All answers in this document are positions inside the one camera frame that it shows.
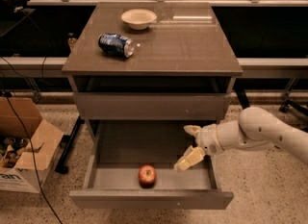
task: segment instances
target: gray cabinet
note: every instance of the gray cabinet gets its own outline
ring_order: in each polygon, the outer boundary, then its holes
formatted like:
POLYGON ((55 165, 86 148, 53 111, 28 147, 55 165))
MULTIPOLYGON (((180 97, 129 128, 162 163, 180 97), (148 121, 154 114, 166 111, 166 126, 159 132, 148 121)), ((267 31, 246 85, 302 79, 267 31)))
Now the gray cabinet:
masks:
POLYGON ((242 69, 205 3, 99 3, 63 68, 94 141, 81 208, 225 209, 233 198, 215 178, 213 159, 179 173, 173 165, 193 139, 185 124, 222 120, 242 69), (124 24, 130 9, 148 9, 157 21, 142 31, 124 24), (106 55, 102 33, 135 42, 129 59, 106 55), (157 169, 142 188, 138 170, 157 169))

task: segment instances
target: red apple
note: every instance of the red apple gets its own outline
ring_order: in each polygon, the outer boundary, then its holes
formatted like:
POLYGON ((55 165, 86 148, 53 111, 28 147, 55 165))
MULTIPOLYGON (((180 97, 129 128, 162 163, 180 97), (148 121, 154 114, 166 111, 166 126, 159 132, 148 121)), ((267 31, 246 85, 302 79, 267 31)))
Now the red apple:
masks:
POLYGON ((140 168, 138 177, 142 186, 149 187, 156 180, 156 170, 151 165, 144 165, 140 168))

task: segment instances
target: robotic arm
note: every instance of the robotic arm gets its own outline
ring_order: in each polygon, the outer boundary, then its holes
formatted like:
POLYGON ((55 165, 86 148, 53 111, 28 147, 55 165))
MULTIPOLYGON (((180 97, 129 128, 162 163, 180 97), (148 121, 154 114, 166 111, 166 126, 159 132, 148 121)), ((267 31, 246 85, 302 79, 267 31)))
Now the robotic arm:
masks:
POLYGON ((261 108, 249 107, 243 110, 239 120, 203 128, 189 125, 184 130, 195 137, 197 147, 187 149, 174 165, 177 171, 184 171, 201 162, 206 154, 214 156, 227 149, 270 149, 274 145, 308 165, 308 134, 261 108))

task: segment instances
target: white bowl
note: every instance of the white bowl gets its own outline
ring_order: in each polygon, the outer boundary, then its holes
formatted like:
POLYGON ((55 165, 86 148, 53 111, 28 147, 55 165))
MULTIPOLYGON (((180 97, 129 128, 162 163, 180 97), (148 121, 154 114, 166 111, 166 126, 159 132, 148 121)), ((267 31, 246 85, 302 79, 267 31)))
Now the white bowl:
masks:
POLYGON ((135 30, 143 30, 148 27, 150 22, 156 20, 157 16, 154 12, 149 10, 134 9, 122 14, 122 21, 135 30))

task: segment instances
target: concrete floor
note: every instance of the concrete floor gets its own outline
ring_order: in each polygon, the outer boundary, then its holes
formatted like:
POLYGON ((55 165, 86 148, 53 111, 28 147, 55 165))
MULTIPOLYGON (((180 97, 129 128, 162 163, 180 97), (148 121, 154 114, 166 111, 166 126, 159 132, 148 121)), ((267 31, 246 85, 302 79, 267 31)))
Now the concrete floor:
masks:
MULTIPOLYGON (((299 96, 298 101, 307 100, 299 96)), ((308 118, 294 109, 279 112, 277 95, 249 96, 251 105, 264 108, 297 128, 308 118)), ((38 104, 41 115, 66 134, 78 116, 70 97, 46 97, 38 104)), ((225 120, 238 117, 233 99, 225 120)), ((226 151, 217 156, 217 173, 223 191, 234 199, 224 211, 196 210, 80 210, 69 197, 81 189, 92 141, 83 125, 68 160, 69 173, 50 172, 45 195, 63 223, 308 223, 308 167, 279 149, 258 152, 226 151)), ((58 223, 41 194, 0 191, 0 223, 58 223)))

